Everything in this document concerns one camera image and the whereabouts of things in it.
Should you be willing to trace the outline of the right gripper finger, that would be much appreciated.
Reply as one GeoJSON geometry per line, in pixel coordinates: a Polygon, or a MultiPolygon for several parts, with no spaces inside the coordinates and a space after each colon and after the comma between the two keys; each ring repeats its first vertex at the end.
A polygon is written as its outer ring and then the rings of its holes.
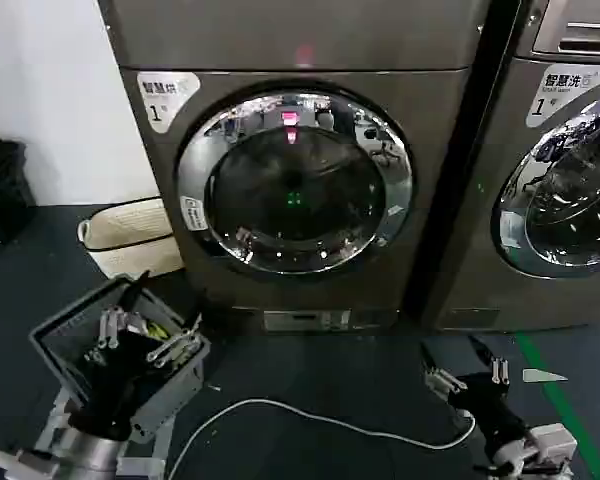
{"type": "Polygon", "coordinates": [[[492,350],[477,337],[471,337],[471,345],[479,360],[490,370],[491,381],[495,384],[508,386],[509,380],[509,362],[497,357],[492,350]]]}
{"type": "Polygon", "coordinates": [[[425,385],[436,395],[458,394],[467,385],[445,369],[439,368],[425,343],[420,344],[425,385]]]}

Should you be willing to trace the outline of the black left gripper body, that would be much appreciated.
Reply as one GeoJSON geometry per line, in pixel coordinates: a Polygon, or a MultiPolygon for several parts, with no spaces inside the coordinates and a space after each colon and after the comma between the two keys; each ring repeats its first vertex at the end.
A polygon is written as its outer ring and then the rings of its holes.
{"type": "Polygon", "coordinates": [[[105,366],[95,369],[89,400],[72,414],[77,430],[113,441],[126,441],[131,435],[131,418],[141,405],[143,382],[149,367],[147,354],[153,340],[123,332],[119,345],[105,351],[105,366]]]}

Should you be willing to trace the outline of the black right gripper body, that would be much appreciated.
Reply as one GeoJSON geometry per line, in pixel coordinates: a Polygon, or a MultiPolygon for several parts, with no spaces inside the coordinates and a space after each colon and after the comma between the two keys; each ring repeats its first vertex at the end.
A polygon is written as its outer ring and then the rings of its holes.
{"type": "Polygon", "coordinates": [[[504,445],[525,437],[525,422],[506,403],[509,386],[494,383],[487,372],[459,378],[466,387],[449,394],[449,404],[471,413],[485,439],[486,450],[499,450],[504,445]]]}

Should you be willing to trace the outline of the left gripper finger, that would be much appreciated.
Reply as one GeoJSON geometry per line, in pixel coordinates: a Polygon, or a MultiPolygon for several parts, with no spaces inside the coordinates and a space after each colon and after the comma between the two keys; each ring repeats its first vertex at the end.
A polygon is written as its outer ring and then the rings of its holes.
{"type": "Polygon", "coordinates": [[[143,272],[124,289],[117,302],[101,313],[99,320],[99,349],[116,349],[119,346],[118,332],[131,328],[132,333],[146,334],[146,320],[135,310],[149,272],[143,272]]]}
{"type": "Polygon", "coordinates": [[[193,325],[174,334],[159,347],[146,355],[146,362],[155,368],[162,368],[167,363],[176,361],[185,351],[197,348],[201,343],[199,328],[202,315],[199,314],[193,325]]]}

